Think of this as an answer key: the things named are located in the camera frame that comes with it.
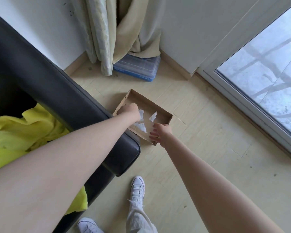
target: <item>plastic storage container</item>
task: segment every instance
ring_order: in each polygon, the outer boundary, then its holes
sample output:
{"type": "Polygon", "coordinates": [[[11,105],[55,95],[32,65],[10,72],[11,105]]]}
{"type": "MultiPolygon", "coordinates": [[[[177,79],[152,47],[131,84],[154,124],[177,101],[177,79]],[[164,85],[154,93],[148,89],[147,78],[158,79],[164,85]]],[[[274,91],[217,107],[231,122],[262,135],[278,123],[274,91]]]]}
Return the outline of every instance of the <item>plastic storage container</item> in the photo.
{"type": "Polygon", "coordinates": [[[126,54],[113,65],[115,71],[152,82],[159,67],[160,56],[152,58],[138,58],[126,54]]]}

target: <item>yellow blanket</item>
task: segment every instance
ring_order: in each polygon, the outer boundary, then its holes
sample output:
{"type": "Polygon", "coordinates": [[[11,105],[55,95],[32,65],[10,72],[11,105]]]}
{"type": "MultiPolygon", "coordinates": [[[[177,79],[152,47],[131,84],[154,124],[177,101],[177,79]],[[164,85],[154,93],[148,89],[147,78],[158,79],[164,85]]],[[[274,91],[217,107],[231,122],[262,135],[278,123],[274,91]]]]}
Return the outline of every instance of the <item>yellow blanket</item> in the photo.
{"type": "MultiPolygon", "coordinates": [[[[9,162],[69,133],[41,105],[25,111],[23,118],[0,117],[0,168],[9,162]]],[[[85,188],[79,191],[66,214],[87,209],[85,188]]]]}

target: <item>light wooden floor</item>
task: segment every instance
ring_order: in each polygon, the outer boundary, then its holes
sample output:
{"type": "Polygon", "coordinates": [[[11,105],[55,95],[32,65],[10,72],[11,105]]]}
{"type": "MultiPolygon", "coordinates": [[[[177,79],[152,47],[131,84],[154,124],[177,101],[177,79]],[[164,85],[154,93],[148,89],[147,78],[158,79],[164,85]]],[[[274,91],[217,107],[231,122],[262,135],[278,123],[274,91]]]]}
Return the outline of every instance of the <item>light wooden floor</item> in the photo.
{"type": "MultiPolygon", "coordinates": [[[[110,112],[132,88],[173,113],[174,134],[291,232],[291,159],[205,82],[197,76],[185,81],[164,61],[151,83],[124,74],[103,77],[99,71],[87,62],[72,78],[110,112]]],[[[106,232],[125,232],[130,182],[141,175],[144,210],[158,232],[207,232],[165,150],[146,141],[141,146],[132,167],[114,178],[83,216],[106,232]]]]}

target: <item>glass door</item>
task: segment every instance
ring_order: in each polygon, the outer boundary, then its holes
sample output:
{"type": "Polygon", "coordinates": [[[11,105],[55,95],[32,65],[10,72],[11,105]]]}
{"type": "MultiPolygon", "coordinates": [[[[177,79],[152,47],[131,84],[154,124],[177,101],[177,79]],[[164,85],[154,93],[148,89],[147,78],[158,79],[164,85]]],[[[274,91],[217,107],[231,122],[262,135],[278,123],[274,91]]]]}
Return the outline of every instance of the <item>glass door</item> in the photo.
{"type": "Polygon", "coordinates": [[[197,72],[291,152],[291,0],[259,0],[197,72]]]}

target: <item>hand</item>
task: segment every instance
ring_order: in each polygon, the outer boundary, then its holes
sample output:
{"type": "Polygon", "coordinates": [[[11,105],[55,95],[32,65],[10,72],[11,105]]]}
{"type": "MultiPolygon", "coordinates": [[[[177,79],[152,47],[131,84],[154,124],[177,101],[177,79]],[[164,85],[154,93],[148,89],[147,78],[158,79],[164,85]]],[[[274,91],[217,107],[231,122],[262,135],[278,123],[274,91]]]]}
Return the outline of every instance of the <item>hand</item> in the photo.
{"type": "Polygon", "coordinates": [[[168,135],[171,135],[171,126],[168,124],[160,124],[160,123],[155,123],[153,125],[154,130],[153,132],[150,132],[149,138],[152,141],[156,141],[161,144],[162,147],[165,148],[167,145],[167,137],[168,135]]]}
{"type": "Polygon", "coordinates": [[[116,114],[129,114],[132,116],[132,124],[141,119],[138,106],[135,103],[123,105],[116,114]]]}

